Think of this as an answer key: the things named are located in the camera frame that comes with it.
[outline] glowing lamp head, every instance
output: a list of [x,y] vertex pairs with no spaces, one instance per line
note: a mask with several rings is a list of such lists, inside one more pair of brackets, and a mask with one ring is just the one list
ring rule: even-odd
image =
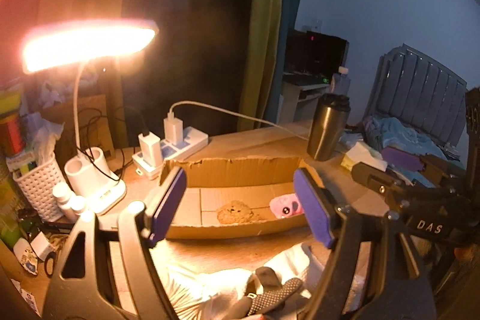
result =
[[131,55],[145,48],[157,33],[155,22],[144,19],[91,19],[39,26],[23,39],[23,71],[31,74],[98,57]]

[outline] desk lamp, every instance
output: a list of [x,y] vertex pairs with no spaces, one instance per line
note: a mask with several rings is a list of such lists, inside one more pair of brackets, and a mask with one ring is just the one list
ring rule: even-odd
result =
[[24,38],[23,71],[31,74],[59,65],[80,63],[73,87],[73,124],[78,155],[65,164],[65,173],[77,195],[87,199],[95,213],[118,202],[125,183],[107,166],[103,151],[80,149],[78,86],[87,63],[105,56],[131,55],[145,48],[158,32],[155,22],[143,19],[89,19],[38,26]]

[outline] lamp pen holder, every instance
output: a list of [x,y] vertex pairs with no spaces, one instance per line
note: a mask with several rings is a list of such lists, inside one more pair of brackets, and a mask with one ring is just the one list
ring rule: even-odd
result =
[[120,201],[127,189],[123,180],[114,180],[118,177],[107,165],[101,148],[92,147],[86,153],[93,164],[81,152],[66,162],[65,174],[74,193],[86,199],[91,211],[101,214]]

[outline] black lid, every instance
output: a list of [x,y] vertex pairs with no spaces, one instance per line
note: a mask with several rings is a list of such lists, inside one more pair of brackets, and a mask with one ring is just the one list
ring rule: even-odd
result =
[[339,112],[350,111],[350,98],[346,95],[324,94],[320,97],[320,104],[331,107]]

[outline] stainless steel tumbler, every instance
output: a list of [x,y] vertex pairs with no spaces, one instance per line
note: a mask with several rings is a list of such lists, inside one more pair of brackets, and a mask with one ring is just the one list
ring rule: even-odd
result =
[[346,95],[324,94],[318,99],[307,147],[312,158],[323,162],[332,156],[349,114],[350,100]]

